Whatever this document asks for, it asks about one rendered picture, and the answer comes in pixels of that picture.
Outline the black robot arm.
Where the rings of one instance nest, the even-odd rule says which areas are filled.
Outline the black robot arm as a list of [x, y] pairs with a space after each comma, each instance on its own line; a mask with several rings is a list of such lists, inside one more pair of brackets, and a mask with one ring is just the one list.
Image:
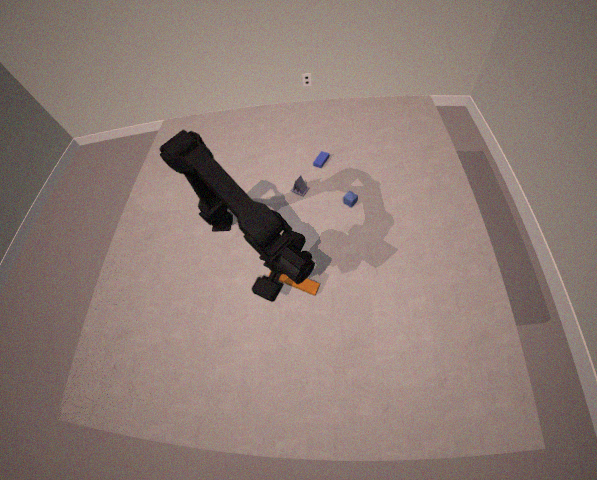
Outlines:
[[243, 238], [269, 264], [275, 262], [279, 274], [296, 284], [308, 278], [315, 262], [311, 253], [291, 244], [296, 236], [290, 225], [278, 212], [253, 201], [216, 162], [199, 134], [183, 129], [159, 150], [165, 163], [192, 185], [199, 197], [199, 215], [213, 226], [213, 232], [231, 230], [233, 214], [229, 209], [237, 217]]

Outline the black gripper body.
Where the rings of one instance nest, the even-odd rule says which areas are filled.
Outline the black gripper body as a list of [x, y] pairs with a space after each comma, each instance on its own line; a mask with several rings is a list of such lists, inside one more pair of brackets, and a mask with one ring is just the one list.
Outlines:
[[[302, 248], [306, 242], [304, 235], [294, 232], [294, 231], [292, 231], [292, 232], [296, 236], [296, 238], [291, 242], [291, 244], [295, 248], [298, 248], [298, 250], [302, 250]], [[260, 260], [265, 261], [263, 265], [265, 267], [269, 268], [271, 273], [266, 280], [258, 277], [252, 287], [252, 290], [255, 294], [261, 296], [262, 298], [264, 298], [266, 300], [273, 302], [273, 301], [275, 301], [275, 299], [281, 289], [279, 287], [280, 283], [278, 281], [281, 274], [279, 274], [277, 272], [277, 267], [275, 266], [275, 262], [272, 262], [271, 264], [269, 264], [261, 256], [259, 258], [260, 258]]]

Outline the orange bar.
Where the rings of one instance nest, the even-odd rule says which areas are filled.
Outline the orange bar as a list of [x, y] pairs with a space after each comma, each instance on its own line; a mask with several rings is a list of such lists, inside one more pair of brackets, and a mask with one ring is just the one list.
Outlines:
[[288, 276], [282, 274], [279, 278], [280, 282], [285, 283], [289, 286], [292, 286], [296, 289], [299, 289], [303, 292], [306, 292], [308, 294], [313, 294], [316, 295], [316, 293], [319, 290], [320, 284], [316, 283], [314, 281], [311, 281], [309, 279], [306, 279], [304, 282], [302, 282], [301, 284], [296, 284], [295, 282], [293, 282]]

